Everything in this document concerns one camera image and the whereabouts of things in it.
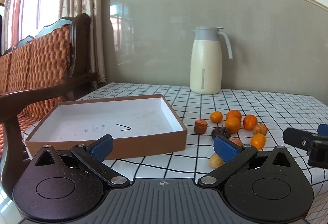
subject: blue gripper pad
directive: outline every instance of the blue gripper pad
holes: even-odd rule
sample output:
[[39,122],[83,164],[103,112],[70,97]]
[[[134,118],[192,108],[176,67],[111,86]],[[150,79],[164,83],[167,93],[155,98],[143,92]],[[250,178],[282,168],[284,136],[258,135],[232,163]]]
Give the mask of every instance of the blue gripper pad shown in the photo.
[[317,129],[318,134],[321,136],[328,136],[328,125],[327,124],[320,124]]
[[100,162],[103,162],[112,150],[113,138],[110,134],[106,134],[86,147],[86,151]]
[[238,150],[221,137],[215,137],[213,146],[214,152],[226,163],[238,155]]

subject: jug handle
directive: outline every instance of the jug handle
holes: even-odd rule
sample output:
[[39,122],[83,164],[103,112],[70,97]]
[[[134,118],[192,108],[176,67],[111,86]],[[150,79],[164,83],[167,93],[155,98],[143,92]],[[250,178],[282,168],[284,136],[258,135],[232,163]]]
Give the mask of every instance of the jug handle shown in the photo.
[[230,45],[228,36],[224,32],[221,32],[221,31],[218,31],[218,35],[223,36],[223,38],[226,42],[226,45],[227,45],[229,59],[232,59],[232,50],[231,50],[231,45]]

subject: pile of fruit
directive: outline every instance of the pile of fruit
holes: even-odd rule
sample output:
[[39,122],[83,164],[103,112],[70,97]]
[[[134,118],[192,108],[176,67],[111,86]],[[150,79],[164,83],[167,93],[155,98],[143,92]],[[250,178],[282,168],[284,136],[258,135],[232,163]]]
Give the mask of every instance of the pile of fruit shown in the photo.
[[[231,134],[238,132],[241,129],[241,113],[238,110],[230,110],[226,114],[226,121],[224,126],[215,128],[212,131],[212,138],[214,139],[217,135],[222,135],[227,139],[230,139]],[[220,123],[223,120],[223,115],[219,111],[215,111],[210,115],[210,120],[214,123]],[[203,119],[198,119],[195,122],[194,131],[198,135],[202,135],[206,132],[207,122]],[[263,123],[257,123],[257,118],[254,115],[247,115],[243,119],[243,126],[246,130],[252,131],[253,136],[251,138],[251,145],[256,147],[258,150],[265,146],[265,135],[268,132],[268,128]],[[243,143],[240,139],[231,139],[232,142],[241,146]],[[218,168],[223,164],[223,160],[217,155],[213,154],[210,158],[210,166]]]

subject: gray jug lid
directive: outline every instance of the gray jug lid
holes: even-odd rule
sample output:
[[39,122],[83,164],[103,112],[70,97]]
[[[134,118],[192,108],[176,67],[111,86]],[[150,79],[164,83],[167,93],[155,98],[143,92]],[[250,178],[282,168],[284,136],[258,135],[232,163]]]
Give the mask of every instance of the gray jug lid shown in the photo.
[[211,26],[199,26],[195,33],[195,40],[219,41],[218,28]]

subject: white tablecloth with black grid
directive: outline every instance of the white tablecloth with black grid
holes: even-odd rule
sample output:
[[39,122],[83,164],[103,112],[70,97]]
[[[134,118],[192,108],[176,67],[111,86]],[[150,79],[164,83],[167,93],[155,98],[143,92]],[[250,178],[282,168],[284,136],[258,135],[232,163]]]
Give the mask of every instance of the white tablecloth with black grid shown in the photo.
[[[209,157],[214,153],[211,131],[218,124],[210,121],[210,113],[221,111],[225,114],[232,109],[239,110],[243,117],[257,116],[259,122],[268,127],[263,150],[272,150],[276,145],[288,148],[314,190],[314,203],[307,219],[311,223],[328,220],[328,170],[307,165],[308,156],[304,150],[285,145],[283,130],[287,127],[317,132],[321,123],[328,123],[328,107],[312,96],[272,92],[222,89],[215,95],[200,95],[189,87],[171,85],[147,85],[110,83],[81,98],[81,100],[163,94],[188,129],[186,150],[163,155],[106,160],[104,163],[130,180],[140,178],[184,178],[199,177],[212,171]],[[208,128],[204,135],[194,133],[196,119],[205,119]],[[249,144],[252,132],[242,129],[233,134],[244,144]]]

